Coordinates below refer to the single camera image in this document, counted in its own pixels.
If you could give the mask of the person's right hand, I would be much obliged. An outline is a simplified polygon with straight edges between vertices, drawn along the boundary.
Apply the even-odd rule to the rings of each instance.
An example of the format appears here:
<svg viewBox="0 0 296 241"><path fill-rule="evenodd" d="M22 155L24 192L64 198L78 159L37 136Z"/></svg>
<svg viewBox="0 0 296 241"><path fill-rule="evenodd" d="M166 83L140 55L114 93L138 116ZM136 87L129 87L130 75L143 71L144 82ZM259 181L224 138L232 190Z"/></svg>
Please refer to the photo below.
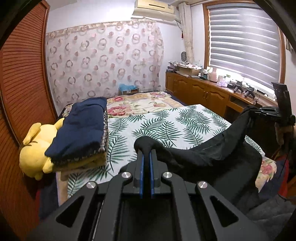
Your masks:
<svg viewBox="0 0 296 241"><path fill-rule="evenodd" d="M295 139L295 126L280 127L278 123L275 123L275 132L277 143L282 146L285 141Z"/></svg>

